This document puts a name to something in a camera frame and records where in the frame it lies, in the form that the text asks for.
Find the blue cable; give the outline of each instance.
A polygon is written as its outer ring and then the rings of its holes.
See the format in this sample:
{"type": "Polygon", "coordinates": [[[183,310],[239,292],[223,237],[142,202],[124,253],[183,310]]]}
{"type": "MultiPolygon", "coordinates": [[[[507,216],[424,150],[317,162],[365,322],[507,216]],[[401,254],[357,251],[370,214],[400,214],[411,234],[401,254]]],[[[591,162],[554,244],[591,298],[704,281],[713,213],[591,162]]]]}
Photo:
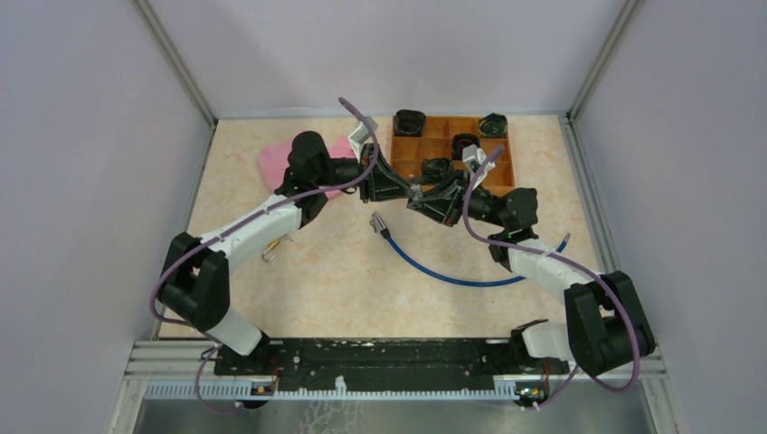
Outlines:
{"type": "MultiPolygon", "coordinates": [[[[567,246],[567,241],[570,239],[570,234],[568,233],[562,242],[559,244],[559,247],[556,248],[557,253],[562,253],[562,250],[567,246]]],[[[490,288],[490,287],[502,287],[504,285],[510,285],[512,283],[521,282],[522,280],[525,280],[522,276],[516,276],[513,278],[507,278],[506,280],[496,280],[493,282],[473,282],[471,280],[462,280],[460,278],[449,278],[447,276],[441,275],[438,272],[431,271],[430,269],[427,269],[426,267],[422,266],[418,262],[415,261],[415,259],[408,256],[407,253],[402,251],[400,249],[400,246],[397,245],[396,242],[394,242],[394,238],[389,236],[386,238],[387,241],[389,241],[389,244],[392,246],[392,248],[400,254],[400,256],[405,259],[410,265],[414,266],[417,270],[421,271],[424,274],[428,274],[429,276],[432,276],[433,278],[442,280],[443,282],[452,283],[455,285],[462,285],[464,287],[477,287],[477,288],[490,288]]]]}

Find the wooden box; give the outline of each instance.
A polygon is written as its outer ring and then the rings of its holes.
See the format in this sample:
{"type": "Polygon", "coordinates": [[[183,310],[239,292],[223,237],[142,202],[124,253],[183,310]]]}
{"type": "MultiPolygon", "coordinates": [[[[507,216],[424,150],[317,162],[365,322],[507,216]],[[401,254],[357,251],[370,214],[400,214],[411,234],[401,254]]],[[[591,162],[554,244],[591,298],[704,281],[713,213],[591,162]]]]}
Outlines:
{"type": "MultiPolygon", "coordinates": [[[[404,178],[421,174],[421,161],[427,158],[451,158],[450,145],[453,137],[460,133],[470,133],[479,137],[479,121],[482,118],[429,116],[420,137],[397,137],[392,126],[392,168],[404,178]]],[[[492,194],[502,195],[514,188],[514,169],[511,165],[511,141],[508,133],[504,138],[479,137],[479,145],[489,154],[498,145],[506,149],[496,160],[496,168],[491,170],[482,186],[492,194]]],[[[463,161],[453,160],[456,169],[466,170],[463,161]]]]}

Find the robotic arm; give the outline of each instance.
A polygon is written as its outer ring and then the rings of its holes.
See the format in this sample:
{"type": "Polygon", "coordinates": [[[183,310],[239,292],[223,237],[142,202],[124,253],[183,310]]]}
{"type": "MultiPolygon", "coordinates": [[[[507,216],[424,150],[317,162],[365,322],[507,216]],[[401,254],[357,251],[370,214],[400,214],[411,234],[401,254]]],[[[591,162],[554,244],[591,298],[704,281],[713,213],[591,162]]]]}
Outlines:
{"type": "MultiPolygon", "coordinates": [[[[368,168],[373,157],[373,146],[361,145],[368,137],[367,129],[360,123],[349,136],[356,158],[331,158],[318,133],[299,134],[293,141],[283,184],[254,211],[266,211],[274,203],[319,186],[355,180],[368,168]]],[[[469,146],[463,154],[468,171],[455,169],[449,159],[437,158],[422,162],[421,176],[404,179],[378,156],[377,163],[356,189],[363,203],[406,199],[408,209],[452,226],[460,219],[469,180],[484,159],[481,149],[469,146]]],[[[478,178],[483,179],[491,168],[485,168],[485,173],[478,178]]],[[[502,228],[501,232],[491,235],[491,239],[549,251],[532,230],[537,223],[535,189],[516,188],[498,197],[477,185],[470,197],[469,216],[502,228]]],[[[234,352],[250,354],[264,341],[265,334],[231,307],[229,276],[272,241],[312,222],[325,203],[327,197],[323,193],[311,195],[269,210],[249,222],[245,222],[247,216],[242,217],[200,238],[186,232],[179,234],[171,243],[164,270],[190,250],[207,241],[213,242],[170,274],[157,299],[197,330],[218,339],[234,352]]],[[[592,376],[632,360],[628,333],[622,321],[617,316],[603,317],[600,311],[600,307],[614,310],[615,306],[590,278],[545,255],[498,246],[490,246],[490,253],[495,262],[532,279],[565,304],[566,325],[536,321],[512,331],[509,343],[518,360],[530,364],[544,357],[575,360],[592,376]]],[[[641,355],[652,353],[655,339],[630,278],[619,271],[602,278],[630,314],[641,355]]]]}

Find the table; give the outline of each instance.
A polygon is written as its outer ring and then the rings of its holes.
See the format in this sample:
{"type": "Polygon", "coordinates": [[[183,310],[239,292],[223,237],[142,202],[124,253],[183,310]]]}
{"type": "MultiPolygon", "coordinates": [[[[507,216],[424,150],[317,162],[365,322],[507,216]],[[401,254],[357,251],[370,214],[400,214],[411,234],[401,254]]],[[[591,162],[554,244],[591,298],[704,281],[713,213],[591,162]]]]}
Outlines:
{"type": "MultiPolygon", "coordinates": [[[[391,117],[375,119],[389,155],[391,117]]],[[[597,261],[556,116],[508,117],[518,186],[538,190],[535,231],[555,247],[573,236],[565,254],[596,268],[597,261]]],[[[332,146],[355,120],[279,118],[222,120],[217,128],[188,231],[201,234],[259,206],[271,193],[257,156],[304,130],[332,146]]],[[[402,260],[368,225],[378,211],[403,250],[422,265],[454,278],[495,280],[509,273],[472,239],[462,223],[440,226],[409,211],[404,201],[363,204],[358,194],[330,200],[308,226],[282,242],[278,257],[254,257],[231,277],[232,305],[268,335],[282,337],[508,336],[537,318],[564,321],[563,306],[528,280],[500,288],[467,288],[438,281],[402,260]]],[[[480,234],[498,227],[472,222],[480,234]]],[[[197,336],[165,324],[161,337],[197,336]]]]}

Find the pink fabric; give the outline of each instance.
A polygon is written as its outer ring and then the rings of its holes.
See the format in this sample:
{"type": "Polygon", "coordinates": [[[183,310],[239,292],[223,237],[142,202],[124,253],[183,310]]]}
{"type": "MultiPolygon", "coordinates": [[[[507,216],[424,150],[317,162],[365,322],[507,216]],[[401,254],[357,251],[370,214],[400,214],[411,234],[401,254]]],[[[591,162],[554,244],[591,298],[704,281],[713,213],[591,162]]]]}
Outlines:
{"type": "MultiPolygon", "coordinates": [[[[269,187],[274,191],[277,187],[282,185],[282,177],[285,175],[285,169],[288,168],[288,154],[293,147],[293,138],[286,140],[279,145],[267,146],[259,154],[259,169],[261,171],[261,177],[269,187]]],[[[349,139],[347,137],[339,137],[336,140],[336,144],[327,150],[332,158],[353,158],[355,151],[352,150],[352,146],[349,145],[349,139]]],[[[340,194],[340,192],[328,192],[327,198],[333,198],[340,194]]]]}

